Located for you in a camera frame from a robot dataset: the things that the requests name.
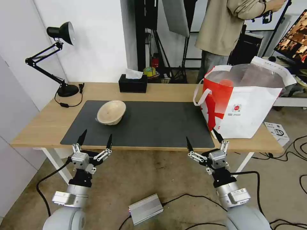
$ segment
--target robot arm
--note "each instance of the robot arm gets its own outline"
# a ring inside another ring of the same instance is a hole
[[[227,209],[226,227],[228,230],[270,230],[270,224],[265,216],[258,209],[246,205],[250,200],[247,189],[239,189],[236,178],[228,171],[229,164],[226,156],[229,142],[224,141],[219,133],[213,131],[221,147],[198,154],[194,152],[189,139],[186,138],[188,156],[207,167],[207,173],[213,176],[213,186],[217,196],[221,205]]]
[[[66,192],[56,191],[52,201],[63,207],[56,210],[46,221],[43,230],[83,230],[85,213],[82,208],[88,199],[88,190],[91,188],[92,175],[96,166],[105,161],[112,153],[112,134],[109,137],[106,149],[101,153],[82,150],[86,130],[79,137],[78,142],[72,145],[71,161],[75,166],[76,174],[68,183]]]

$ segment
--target wooden table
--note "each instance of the wooden table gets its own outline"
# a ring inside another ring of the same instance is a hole
[[[83,101],[77,107],[63,108],[55,100],[48,105],[28,124],[26,128],[11,142],[13,147],[37,147],[42,148],[52,164],[59,168],[63,165],[57,152],[72,152],[71,145],[60,144],[67,130],[87,100],[121,100],[121,101],[162,101],[162,102],[191,102],[196,85],[193,84],[148,84],[147,93],[120,93],[118,83],[86,83],[83,90]],[[69,105],[77,104],[81,95],[77,94],[68,98],[60,98],[59,102]],[[283,148],[274,137],[268,132],[264,125],[261,125],[251,139],[230,139],[228,151],[250,152],[271,152],[282,153]],[[215,148],[220,144],[213,138]],[[105,146],[83,146],[84,149],[104,149]],[[156,147],[125,147],[113,146],[112,150],[170,150],[187,151],[186,148],[156,148]],[[207,151],[206,148],[195,148],[195,151]],[[66,182],[71,178],[67,169],[60,172]]]

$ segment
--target white box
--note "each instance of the white box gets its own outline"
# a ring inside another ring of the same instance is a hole
[[[288,143],[290,138],[288,137],[282,125],[269,122],[264,122],[264,124],[281,146],[285,146],[285,144]]]

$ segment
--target white shopping bag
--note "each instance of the white shopping bag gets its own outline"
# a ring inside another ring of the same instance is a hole
[[[201,107],[210,131],[223,138],[252,138],[282,88],[295,83],[286,68],[254,57],[251,64],[215,66],[197,85],[193,102]]]

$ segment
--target person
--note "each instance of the person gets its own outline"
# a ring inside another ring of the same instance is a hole
[[[202,50],[197,83],[216,65],[226,65],[239,39],[244,20],[276,12],[286,0],[208,0],[195,46]]]

